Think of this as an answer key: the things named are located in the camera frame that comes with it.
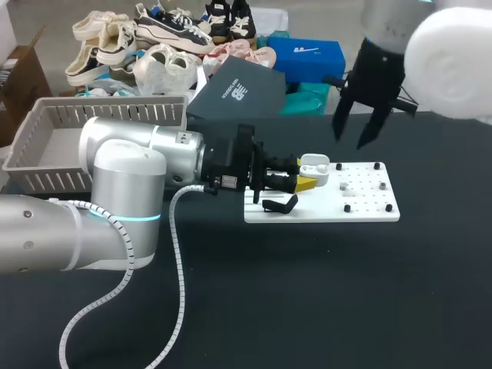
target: teal bag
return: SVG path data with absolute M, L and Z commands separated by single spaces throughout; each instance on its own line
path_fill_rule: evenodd
M 301 83 L 293 94 L 285 95 L 281 115 L 324 115 L 330 85 L 325 83 Z

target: cardboard box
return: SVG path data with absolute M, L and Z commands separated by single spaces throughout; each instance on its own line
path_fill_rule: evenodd
M 285 78 L 263 65 L 230 56 L 187 108 L 194 118 L 267 118 L 285 104 Z
M 0 147 L 12 143 L 19 125 L 38 98 L 52 96 L 34 50 L 43 31 L 38 32 L 29 46 L 17 46 L 9 56 L 18 60 L 0 90 Z
M 322 83 L 326 75 L 344 75 L 345 57 L 336 41 L 270 37 L 268 46 L 277 53 L 274 69 L 285 73 L 287 83 Z

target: white plastic board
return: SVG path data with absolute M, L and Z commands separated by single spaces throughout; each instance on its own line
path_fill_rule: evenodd
M 288 214 L 266 212 L 261 206 L 263 200 L 286 204 L 291 194 L 278 191 L 261 192 L 258 204 L 253 204 L 253 191 L 244 194 L 244 220 L 247 223 L 350 223 L 350 222 L 391 222 L 400 219 L 400 211 L 394 197 L 393 187 L 386 166 L 380 163 L 374 169 L 371 163 L 343 163 L 340 171 L 337 163 L 329 165 L 329 177 L 325 186 L 298 194 L 299 202 Z M 348 185 L 345 191 L 341 183 Z M 344 211 L 351 206 L 349 213 Z

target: white spiral cable wrap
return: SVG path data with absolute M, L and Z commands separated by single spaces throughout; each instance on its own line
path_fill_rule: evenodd
M 123 242 L 125 243 L 128 265 L 126 267 L 126 273 L 123 276 L 123 279 L 121 279 L 121 282 L 119 283 L 118 286 L 116 286 L 116 288 L 113 291 L 109 292 L 102 298 L 94 301 L 92 304 L 89 304 L 86 307 L 84 307 L 68 322 L 67 326 L 65 327 L 65 330 L 63 331 L 63 334 L 61 335 L 60 346 L 58 348 L 58 359 L 60 360 L 60 366 L 62 369 L 69 369 L 65 352 L 67 348 L 68 336 L 70 335 L 71 330 L 78 323 L 78 321 L 80 321 L 82 317 L 84 317 L 90 311 L 93 311 L 97 307 L 105 304 L 106 302 L 110 301 L 111 299 L 115 298 L 118 294 L 120 294 L 120 292 L 123 291 L 123 289 L 130 281 L 131 276 L 133 275 L 133 270 L 135 268 L 134 267 L 135 254 L 133 252 L 133 246 L 131 244 L 130 237 L 128 236 L 128 233 L 125 230 L 125 227 L 123 227 L 123 224 L 121 224 L 120 221 L 118 221 L 113 214 L 101 208 L 100 206 L 91 204 L 90 202 L 85 202 L 85 201 L 67 201 L 67 202 L 69 204 L 73 204 L 76 208 L 83 208 L 83 209 L 95 211 L 96 213 L 106 218 L 109 221 L 109 223 L 111 223 L 113 227 L 116 228 L 116 230 L 123 238 Z
M 162 350 L 161 353 L 154 359 L 154 361 L 152 361 L 145 369 L 155 369 L 165 359 L 169 351 L 174 346 L 176 339 L 178 338 L 179 332 L 181 330 L 181 326 L 183 325 L 183 319 L 185 318 L 185 277 L 183 273 L 183 264 L 181 261 L 181 252 L 179 251 L 178 233 L 176 231 L 175 209 L 176 209 L 176 204 L 178 203 L 178 199 L 183 194 L 192 191 L 204 192 L 204 186 L 192 185 L 192 186 L 183 187 L 181 190 L 176 192 L 175 196 L 172 198 L 171 203 L 169 205 L 169 226 L 171 228 L 172 244 L 175 249 L 176 268 L 178 269 L 178 281 L 179 281 L 178 319 L 176 321 L 175 329 L 172 332 L 171 338 L 169 339 L 168 343 L 164 347 L 164 350 Z M 118 230 L 118 232 L 123 237 L 123 240 L 125 242 L 127 258 L 128 258 L 128 266 L 125 276 L 121 280 L 120 284 L 113 291 L 111 291 L 109 294 L 106 294 L 103 298 L 100 298 L 97 301 L 93 302 L 92 304 L 84 307 L 68 323 L 67 327 L 63 331 L 63 335 L 61 336 L 60 347 L 58 350 L 60 365 L 62 369 L 69 369 L 65 357 L 65 349 L 67 346 L 68 336 L 71 330 L 73 329 L 73 327 L 89 311 L 92 311 L 97 307 L 101 306 L 102 304 L 110 301 L 112 298 L 116 297 L 121 291 L 123 291 L 123 289 L 130 281 L 131 276 L 133 275 L 134 264 L 135 264 L 135 255 L 133 252 L 133 247 L 131 245 L 130 237 L 128 236 L 123 225 L 118 220 L 116 220 L 112 214 L 110 214 L 105 209 L 88 202 L 84 202 L 84 201 L 69 201 L 69 202 L 77 208 L 85 208 L 88 210 L 96 211 L 100 215 L 108 219 L 110 223 L 113 224 L 113 226 Z
M 183 275 L 183 264 L 181 262 L 181 252 L 179 251 L 179 242 L 178 242 L 178 233 L 176 231 L 176 220 L 175 220 L 175 210 L 176 204 L 178 203 L 179 198 L 187 193 L 187 192 L 203 192 L 205 189 L 204 186 L 186 186 L 181 190 L 176 192 L 173 196 L 171 203 L 169 204 L 169 227 L 171 228 L 171 238 L 172 245 L 175 248 L 175 257 L 176 257 L 176 268 L 178 269 L 178 281 L 179 281 L 179 312 L 178 319 L 176 320 L 175 329 L 172 331 L 171 338 L 169 339 L 168 344 L 164 347 L 164 350 L 152 361 L 145 369 L 155 369 L 161 361 L 164 360 L 166 356 L 168 356 L 169 351 L 172 349 L 173 345 L 178 338 L 179 331 L 181 330 L 181 326 L 183 325 L 183 319 L 185 318 L 185 276 Z

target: black tablecloth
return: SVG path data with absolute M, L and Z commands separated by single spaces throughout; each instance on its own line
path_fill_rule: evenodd
M 255 124 L 272 154 L 384 162 L 398 223 L 254 225 L 242 221 L 240 195 L 187 194 L 178 203 L 187 305 L 162 367 L 492 367 L 492 127 L 393 115 L 377 142 L 356 151 L 367 119 L 352 116 L 340 144 L 327 117 Z M 237 123 L 190 128 L 232 137 Z M 57 367 L 68 320 L 120 278 L 103 271 L 0 276 L 0 367 Z M 145 367 L 167 343 L 177 313 L 163 217 L 156 259 L 74 329 L 68 362 Z

